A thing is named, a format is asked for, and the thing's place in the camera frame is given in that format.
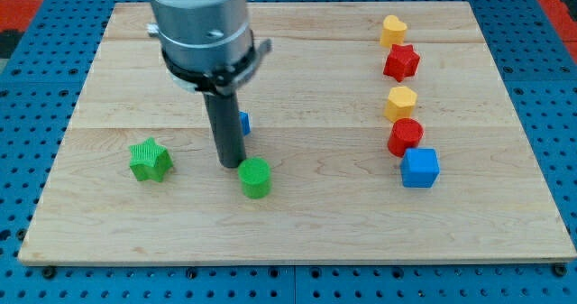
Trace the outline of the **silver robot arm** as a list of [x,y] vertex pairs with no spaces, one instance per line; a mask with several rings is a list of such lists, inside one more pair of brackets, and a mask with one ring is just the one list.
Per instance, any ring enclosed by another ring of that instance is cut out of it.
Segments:
[[254,43],[247,0],[151,0],[151,8],[149,35],[184,89],[230,96],[271,52],[271,40]]

